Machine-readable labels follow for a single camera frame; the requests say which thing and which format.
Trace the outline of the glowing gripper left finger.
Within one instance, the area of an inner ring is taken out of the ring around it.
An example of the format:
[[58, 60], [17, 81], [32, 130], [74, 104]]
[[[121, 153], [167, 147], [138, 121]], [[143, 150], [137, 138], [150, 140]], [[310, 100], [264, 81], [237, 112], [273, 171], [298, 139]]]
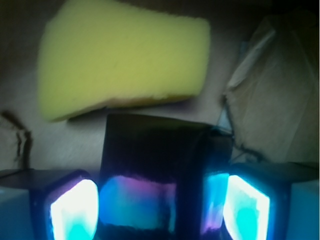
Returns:
[[99, 214], [96, 183], [84, 170], [2, 170], [2, 240], [92, 240]]

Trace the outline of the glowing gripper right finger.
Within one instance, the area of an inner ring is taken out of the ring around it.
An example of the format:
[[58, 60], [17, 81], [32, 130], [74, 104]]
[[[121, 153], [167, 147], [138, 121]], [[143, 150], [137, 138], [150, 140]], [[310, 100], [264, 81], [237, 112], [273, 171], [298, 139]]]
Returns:
[[229, 173], [223, 220], [230, 239], [320, 238], [318, 163], [236, 163]]

